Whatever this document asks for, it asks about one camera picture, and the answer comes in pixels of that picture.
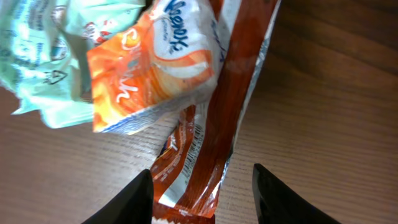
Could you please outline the brown orange candy bar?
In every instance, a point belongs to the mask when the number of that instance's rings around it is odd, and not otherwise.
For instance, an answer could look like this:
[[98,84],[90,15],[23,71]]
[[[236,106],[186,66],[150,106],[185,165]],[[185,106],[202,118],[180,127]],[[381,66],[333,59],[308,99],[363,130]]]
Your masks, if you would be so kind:
[[267,55],[279,0],[213,1],[221,72],[209,101],[180,112],[150,171],[153,223],[214,223],[236,135]]

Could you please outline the orange white small packet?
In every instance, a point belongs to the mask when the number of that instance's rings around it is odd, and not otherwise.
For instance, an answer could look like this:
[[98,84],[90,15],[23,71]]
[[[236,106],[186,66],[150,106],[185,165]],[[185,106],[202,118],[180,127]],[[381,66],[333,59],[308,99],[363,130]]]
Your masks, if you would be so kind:
[[87,53],[93,131],[134,134],[207,99],[224,50],[209,1],[156,1]]

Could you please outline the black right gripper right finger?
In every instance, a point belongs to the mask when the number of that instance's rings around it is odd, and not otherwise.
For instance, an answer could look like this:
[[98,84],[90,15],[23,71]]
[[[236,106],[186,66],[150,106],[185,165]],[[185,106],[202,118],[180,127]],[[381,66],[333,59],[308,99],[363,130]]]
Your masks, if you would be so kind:
[[254,164],[252,191],[259,224],[340,224],[261,164]]

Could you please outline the green wipes packet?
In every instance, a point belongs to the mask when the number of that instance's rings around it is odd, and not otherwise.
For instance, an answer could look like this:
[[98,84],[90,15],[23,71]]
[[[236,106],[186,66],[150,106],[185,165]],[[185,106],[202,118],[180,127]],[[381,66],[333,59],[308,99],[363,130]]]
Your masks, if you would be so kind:
[[93,120],[86,54],[136,22],[144,0],[1,0],[1,85],[50,128]]

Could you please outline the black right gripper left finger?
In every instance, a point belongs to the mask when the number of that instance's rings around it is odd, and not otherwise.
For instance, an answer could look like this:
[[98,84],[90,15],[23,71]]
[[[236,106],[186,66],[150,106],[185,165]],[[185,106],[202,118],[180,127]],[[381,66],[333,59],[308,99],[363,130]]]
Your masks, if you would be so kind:
[[145,169],[82,224],[151,224],[153,203],[152,176]]

